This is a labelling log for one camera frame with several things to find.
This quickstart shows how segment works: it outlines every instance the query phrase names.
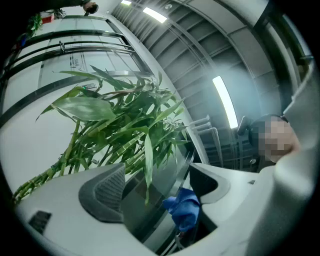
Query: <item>fluorescent light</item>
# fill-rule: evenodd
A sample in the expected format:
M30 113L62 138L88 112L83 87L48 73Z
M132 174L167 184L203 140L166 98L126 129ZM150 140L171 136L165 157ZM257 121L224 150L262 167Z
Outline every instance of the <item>fluorescent light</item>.
M131 5L131 2L130 2L130 1L123 0L123 1L121 2L121 4L125 4L125 5L129 6L129 5Z
M221 76L217 76L216 78L212 79L212 81L222 100L222 104L224 106L226 116L228 117L228 120L229 120L230 128L231 129L237 128L238 121L237 121L236 112L224 81L222 80Z
M148 7L146 7L143 10L144 13L149 14L151 17L155 18L157 21L159 21L160 23L164 23L167 18L163 15L161 15L160 13L156 12L155 10L152 10Z

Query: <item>bamboo plant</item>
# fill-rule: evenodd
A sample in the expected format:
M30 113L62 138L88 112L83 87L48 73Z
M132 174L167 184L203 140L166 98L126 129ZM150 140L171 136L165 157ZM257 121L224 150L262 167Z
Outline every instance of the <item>bamboo plant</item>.
M187 143L176 139L179 133L186 138L186 127L177 119L184 111L182 100L177 100L168 89L160 89L161 73L158 79L136 76L137 82L133 84L130 80L114 79L107 70L92 68L94 74L61 71L95 79L99 86L95 91L76 86L40 114L57 111L71 119L75 129L67 149L56 163L18 188L13 195L15 203L54 177L77 173L80 165L88 170L92 164L100 167L120 161L125 163L126 174L143 171L149 188L153 166L166 164L174 153L173 147ZM114 91L100 94L103 81L114 87ZM95 159L103 149L102 159Z

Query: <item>blue cloth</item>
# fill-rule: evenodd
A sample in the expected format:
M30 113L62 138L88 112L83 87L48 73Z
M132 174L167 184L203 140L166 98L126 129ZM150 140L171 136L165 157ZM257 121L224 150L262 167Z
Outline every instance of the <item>blue cloth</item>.
M177 197L171 196L162 203L181 232L186 232L196 225L200 203L192 190L182 188Z
M21 46L25 46L26 41L27 41L27 36L26 36L26 35L23 35L23 37L22 37L22 39L21 39Z

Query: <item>metal frame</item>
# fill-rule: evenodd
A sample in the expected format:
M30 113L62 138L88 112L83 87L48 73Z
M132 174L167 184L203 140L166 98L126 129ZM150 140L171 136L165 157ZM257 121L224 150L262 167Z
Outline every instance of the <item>metal frame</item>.
M96 19L96 20L102 20L105 21L115 32L108 32L105 30L98 30L98 29L72 29L72 30L63 30L63 31L55 31L55 32L49 32L42 35L35 36L28 40L26 44L19 48L11 51L10 57L8 58L8 64L6 65L4 69L4 73L1 76L0 79L0 127L2 127L11 117L13 117L18 111L20 111L22 108L27 106L28 104L32 103L33 101L39 99L40 97L44 96L45 94L48 94L54 90L58 90L60 88L63 88L65 86L70 85L70 82L77 83L75 80L69 79L65 80L62 79L61 82L64 85L57 85L57 83L48 84L29 95L25 96L18 102L16 102L12 107L10 107L5 113L2 113L3 111L3 103L4 103L4 97L6 94L6 89L8 86L8 80L13 75L17 74L18 72L22 71L23 69L32 66L38 62L45 61L47 59L51 59L54 57L58 57L64 54L70 54L70 53L79 53L79 52L113 52L117 51L119 53L126 53L130 54L133 61L136 63L136 65L139 67L141 72L131 72L131 71L110 71L110 74L113 74L114 76L134 76L135 74L139 74L140 76L154 76L149 66L146 64L146 62L140 57L140 55L137 53L135 48L131 45L129 40L121 33L121 31L109 20L101 17L91 17L91 16L78 16L78 15L69 15L64 17L64 19ZM48 45L46 47L42 47L40 49L34 50L32 52L29 52L21 57L18 57L19 53L22 49L27 48L31 45L37 44L39 42L50 40L54 38L62 38L62 37L69 37L69 36L82 36L82 35L91 35L91 36L103 36L103 37L112 37L112 38L118 38L120 39L124 44L117 44L117 43L111 43L111 42L102 42L102 41L75 41L75 42L65 42L64 45L71 45L71 44L78 44L78 43L97 43L97 44L108 44L108 45L114 45L114 46L121 46L124 48L118 48L118 47L111 47L111 46L74 46L70 48L61 48L58 50L52 50L49 52L45 52L43 54L39 54L35 57L32 57L30 59L27 59L23 61L22 63L14 66L13 64L17 63L18 61L22 60L23 58L26 58L32 54L38 53L40 51L50 49L53 47L59 47L60 44L53 44Z
M63 43L64 45L73 45L73 44L106 44L106 45L113 45L113 46L122 46L122 47L128 47L128 48L132 48L130 45L125 45L125 44L121 44L121 43L114 43L114 42L103 42L103 41L73 41L73 42L65 42ZM4 68L8 69L12 64L24 59L25 57L28 57L32 54L41 52L43 50L47 50L53 47L59 47L60 44L56 43L56 44L52 44L52 45L48 45L46 47L42 47L36 50L33 50L19 58L16 58L15 60L11 61L10 63L8 63L8 65L6 65Z
M37 35L28 40L25 45L19 49L15 49L12 52L22 50L26 47L32 46L34 44L40 43L45 40L50 40L54 38L63 38L69 36L102 36L102 37L111 37L111 38L122 38L124 37L121 33L108 32L100 29L71 29L71 30L62 30L49 32L41 35Z
M49 52L45 52L43 54L39 54L35 57L27 59L26 61L20 63L19 65L9 69L5 75L5 79L9 79L13 75L18 72L30 67L38 62L42 62L51 58L55 58L65 54L73 54L73 53L83 53L83 52L120 52L120 53L134 53L133 50L121 49L116 47L108 47L108 46L75 46L70 48L65 48L63 51L60 49L52 50Z

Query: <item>ceiling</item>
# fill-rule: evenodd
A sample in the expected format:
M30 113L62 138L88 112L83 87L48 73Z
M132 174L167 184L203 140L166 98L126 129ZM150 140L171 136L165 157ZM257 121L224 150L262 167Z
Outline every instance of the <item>ceiling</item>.
M148 6L168 20L161 24L142 12ZM194 121L209 115L217 128L223 167L255 172L259 158L246 137L231 130L212 79L221 76L230 94L238 122L242 116L260 115L259 95L245 63L230 41L202 15L169 0L133 0L118 4L111 13L151 52L185 98ZM221 167L212 133L200 135L211 165Z

